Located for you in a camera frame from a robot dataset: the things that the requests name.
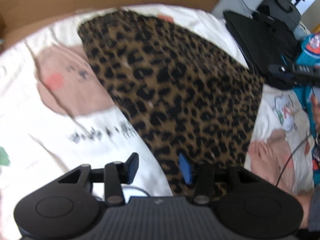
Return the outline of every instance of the gray sleeve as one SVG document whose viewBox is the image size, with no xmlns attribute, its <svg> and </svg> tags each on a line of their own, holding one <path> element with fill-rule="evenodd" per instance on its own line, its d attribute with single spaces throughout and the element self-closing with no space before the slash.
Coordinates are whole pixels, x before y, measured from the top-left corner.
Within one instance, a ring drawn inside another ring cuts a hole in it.
<svg viewBox="0 0 320 240">
<path fill-rule="evenodd" d="M 309 209 L 309 231 L 320 231 L 320 187 L 313 193 Z"/>
</svg>

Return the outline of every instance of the pink fabric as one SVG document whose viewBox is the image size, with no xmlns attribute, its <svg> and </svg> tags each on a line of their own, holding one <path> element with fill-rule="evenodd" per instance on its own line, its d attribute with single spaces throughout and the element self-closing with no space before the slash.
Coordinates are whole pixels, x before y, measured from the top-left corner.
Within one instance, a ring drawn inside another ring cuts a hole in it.
<svg viewBox="0 0 320 240">
<path fill-rule="evenodd" d="M 53 45 L 35 62 L 40 97 L 52 111 L 74 117 L 114 105 L 88 64 L 82 46 Z"/>
</svg>

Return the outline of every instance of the blue tab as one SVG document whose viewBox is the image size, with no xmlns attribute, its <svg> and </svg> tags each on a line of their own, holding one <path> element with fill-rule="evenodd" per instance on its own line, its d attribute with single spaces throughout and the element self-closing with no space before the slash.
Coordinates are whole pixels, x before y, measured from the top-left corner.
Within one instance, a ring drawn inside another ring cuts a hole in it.
<svg viewBox="0 0 320 240">
<path fill-rule="evenodd" d="M 179 167 L 180 167 L 180 171 L 183 175 L 184 181 L 188 185 L 192 184 L 193 175 L 192 175 L 192 171 L 191 171 L 191 169 L 192 169 L 191 165 L 187 161 L 185 156 L 181 153 L 179 154 Z"/>
</svg>

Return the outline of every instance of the hand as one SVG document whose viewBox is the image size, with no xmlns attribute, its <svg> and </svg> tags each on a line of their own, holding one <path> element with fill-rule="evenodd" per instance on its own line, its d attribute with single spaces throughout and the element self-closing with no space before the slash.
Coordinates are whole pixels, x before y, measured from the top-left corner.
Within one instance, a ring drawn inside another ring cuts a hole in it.
<svg viewBox="0 0 320 240">
<path fill-rule="evenodd" d="M 313 113 L 313 121 L 316 123 L 316 129 L 320 128 L 320 105 L 316 96 L 313 94 L 311 96 L 311 104 L 312 104 L 312 113 Z"/>
</svg>

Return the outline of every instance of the leopard print skirt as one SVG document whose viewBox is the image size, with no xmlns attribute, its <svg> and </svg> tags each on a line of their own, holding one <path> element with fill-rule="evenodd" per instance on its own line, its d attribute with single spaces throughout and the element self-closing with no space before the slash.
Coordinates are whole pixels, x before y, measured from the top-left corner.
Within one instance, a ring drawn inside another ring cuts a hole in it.
<svg viewBox="0 0 320 240">
<path fill-rule="evenodd" d="M 263 79 L 198 35 L 117 11 L 78 30 L 102 86 L 149 147 L 174 195 L 191 195 L 178 156 L 243 165 Z M 222 188 L 215 187 L 216 195 Z"/>
</svg>

